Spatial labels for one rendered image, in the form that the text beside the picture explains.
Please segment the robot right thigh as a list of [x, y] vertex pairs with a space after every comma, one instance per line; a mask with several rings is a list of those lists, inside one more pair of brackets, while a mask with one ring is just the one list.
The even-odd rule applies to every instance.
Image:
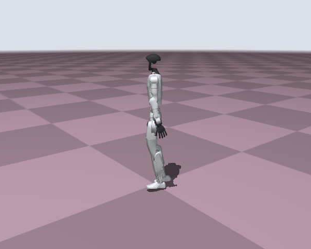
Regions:
[[160, 145], [157, 145], [156, 149], [162, 151], [162, 147]]

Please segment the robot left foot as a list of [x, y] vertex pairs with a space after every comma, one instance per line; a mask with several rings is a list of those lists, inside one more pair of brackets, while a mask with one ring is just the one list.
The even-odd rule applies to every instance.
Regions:
[[166, 184], [165, 182], [162, 182], [161, 184], [158, 184], [158, 182], [154, 182], [150, 185], [147, 185], [146, 187], [149, 189], [166, 188]]

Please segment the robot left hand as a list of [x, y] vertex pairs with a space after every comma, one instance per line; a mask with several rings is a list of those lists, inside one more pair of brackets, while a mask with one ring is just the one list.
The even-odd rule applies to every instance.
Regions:
[[[160, 124], [157, 124], [156, 120], [154, 120], [154, 121], [155, 121], [155, 125], [157, 126], [157, 130], [156, 130], [155, 136], [157, 136], [157, 132], [158, 132], [159, 133], [159, 138], [161, 138], [161, 136], [163, 138], [163, 135], [165, 137], [165, 134], [167, 135], [167, 133], [165, 131], [165, 128], [161, 125], [162, 122]], [[165, 132], [165, 134], [164, 134], [164, 132]], [[162, 135], [162, 133], [163, 133], [163, 135]], [[160, 136], [160, 134], [161, 134], [161, 136]]]

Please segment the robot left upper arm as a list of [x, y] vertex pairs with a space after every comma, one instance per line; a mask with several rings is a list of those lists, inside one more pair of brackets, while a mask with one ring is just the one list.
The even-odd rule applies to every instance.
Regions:
[[159, 78], [157, 76], [151, 76], [150, 77], [150, 88], [151, 88], [151, 94], [152, 98], [158, 102], [158, 84], [159, 84]]

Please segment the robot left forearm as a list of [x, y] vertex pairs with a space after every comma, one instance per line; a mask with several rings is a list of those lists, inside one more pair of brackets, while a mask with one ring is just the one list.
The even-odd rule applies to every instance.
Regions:
[[159, 106], [158, 106], [156, 100], [154, 98], [151, 98], [150, 104], [151, 104], [151, 109], [152, 109], [152, 113], [153, 113], [153, 118], [156, 120], [157, 124], [160, 124], [161, 120], [160, 120], [160, 115], [158, 114], [159, 113], [159, 109], [158, 109]]

